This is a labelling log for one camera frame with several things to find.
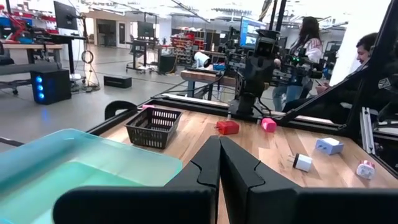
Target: plastic basket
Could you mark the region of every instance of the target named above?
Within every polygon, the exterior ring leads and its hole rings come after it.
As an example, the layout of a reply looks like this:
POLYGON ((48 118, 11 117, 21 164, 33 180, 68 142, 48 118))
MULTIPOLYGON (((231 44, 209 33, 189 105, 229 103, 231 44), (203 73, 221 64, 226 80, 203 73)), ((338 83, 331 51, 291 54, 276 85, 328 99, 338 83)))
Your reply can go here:
POLYGON ((177 129, 180 111, 146 108, 126 124, 131 143, 165 149, 177 129))

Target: pink and white object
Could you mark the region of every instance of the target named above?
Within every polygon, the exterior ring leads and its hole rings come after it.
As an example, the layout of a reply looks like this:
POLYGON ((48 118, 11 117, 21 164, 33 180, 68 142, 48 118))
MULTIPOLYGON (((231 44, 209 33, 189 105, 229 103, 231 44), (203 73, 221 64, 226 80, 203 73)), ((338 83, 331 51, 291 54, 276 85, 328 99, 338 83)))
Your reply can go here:
POLYGON ((374 164, 369 161, 361 161, 358 168, 356 168, 356 174, 366 179, 372 179, 376 173, 374 164))
POLYGON ((142 109, 146 109, 146 108, 155 108, 155 105, 143 105, 142 109))
POLYGON ((264 118, 261 121, 261 126, 268 133, 273 133, 276 130, 276 123, 270 118, 264 118))

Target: blue lights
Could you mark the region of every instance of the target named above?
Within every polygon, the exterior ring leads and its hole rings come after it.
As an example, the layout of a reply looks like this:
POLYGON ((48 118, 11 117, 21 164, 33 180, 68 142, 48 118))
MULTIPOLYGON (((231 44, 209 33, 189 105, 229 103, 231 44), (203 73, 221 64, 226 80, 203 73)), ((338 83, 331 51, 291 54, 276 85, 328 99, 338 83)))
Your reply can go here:
POLYGON ((37 82, 37 83, 42 83, 42 82, 43 82, 42 77, 36 77, 36 82, 37 82))
POLYGON ((37 76, 36 77, 36 84, 37 84, 36 88, 39 91, 37 93, 37 96, 39 97, 40 100, 44 99, 44 93, 43 93, 44 88, 43 88, 43 85, 41 85, 42 82, 43 82, 42 77, 37 76))

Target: teal tray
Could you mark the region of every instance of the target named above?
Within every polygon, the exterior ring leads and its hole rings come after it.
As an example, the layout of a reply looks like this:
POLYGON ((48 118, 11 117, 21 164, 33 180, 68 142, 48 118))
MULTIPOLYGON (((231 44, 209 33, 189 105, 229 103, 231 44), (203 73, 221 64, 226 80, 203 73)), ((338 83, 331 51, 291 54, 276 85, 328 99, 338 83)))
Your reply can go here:
POLYGON ((0 154, 0 224, 52 223, 52 207, 79 186, 163 186, 176 158, 74 129, 0 154))

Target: pink object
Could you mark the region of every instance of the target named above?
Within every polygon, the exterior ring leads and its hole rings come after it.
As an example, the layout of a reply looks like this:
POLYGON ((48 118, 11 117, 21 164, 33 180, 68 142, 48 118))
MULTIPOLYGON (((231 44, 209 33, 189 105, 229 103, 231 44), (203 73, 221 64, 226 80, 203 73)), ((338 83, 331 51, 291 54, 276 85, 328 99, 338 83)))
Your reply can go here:
POLYGON ((270 118, 264 118, 261 121, 261 126, 268 133, 273 133, 276 130, 276 123, 270 118))
POLYGON ((155 108, 155 105, 143 105, 142 109, 146 109, 146 108, 155 108))

